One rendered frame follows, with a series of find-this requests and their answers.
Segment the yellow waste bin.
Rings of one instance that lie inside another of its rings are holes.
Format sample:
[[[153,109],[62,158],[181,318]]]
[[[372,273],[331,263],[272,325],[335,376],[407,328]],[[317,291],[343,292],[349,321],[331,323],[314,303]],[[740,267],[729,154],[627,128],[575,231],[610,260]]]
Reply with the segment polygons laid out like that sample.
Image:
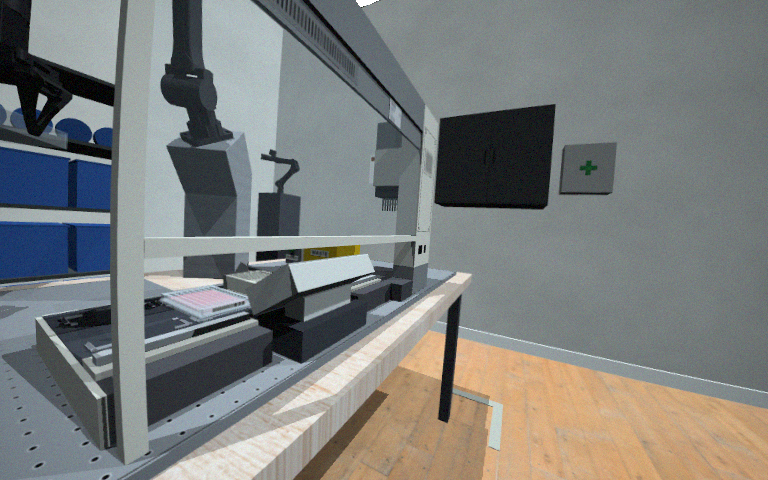
[[[305,248],[304,260],[318,260],[360,254],[360,245]]]

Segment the white trough reservoir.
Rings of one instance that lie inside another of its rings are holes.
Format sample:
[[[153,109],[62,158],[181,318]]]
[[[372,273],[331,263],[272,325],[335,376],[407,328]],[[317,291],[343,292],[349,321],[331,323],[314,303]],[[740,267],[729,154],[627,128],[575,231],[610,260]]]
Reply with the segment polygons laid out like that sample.
[[[266,276],[270,275],[271,273],[272,272],[256,270],[256,271],[248,271],[248,272],[241,272],[241,273],[234,273],[234,274],[226,274],[226,275],[223,275],[222,288],[247,296],[245,291],[246,288],[255,284],[256,281],[259,281],[258,278],[263,279]],[[253,279],[256,281],[254,281]]]

